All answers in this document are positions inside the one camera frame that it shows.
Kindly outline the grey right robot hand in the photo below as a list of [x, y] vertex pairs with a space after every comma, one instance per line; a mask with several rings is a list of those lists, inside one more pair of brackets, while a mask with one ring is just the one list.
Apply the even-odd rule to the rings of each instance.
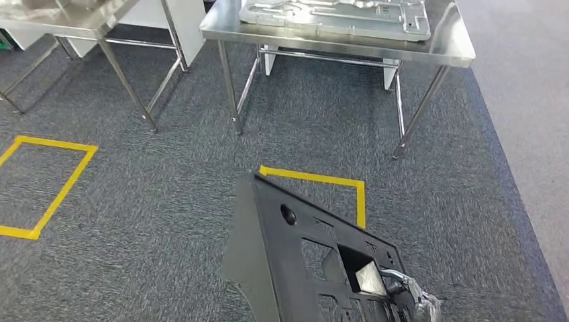
[[393, 269], [382, 269], [380, 275], [390, 281], [386, 291], [393, 300], [401, 299], [404, 294], [412, 298], [413, 310], [409, 313], [412, 321], [443, 321], [442, 301], [422, 290], [414, 278]]

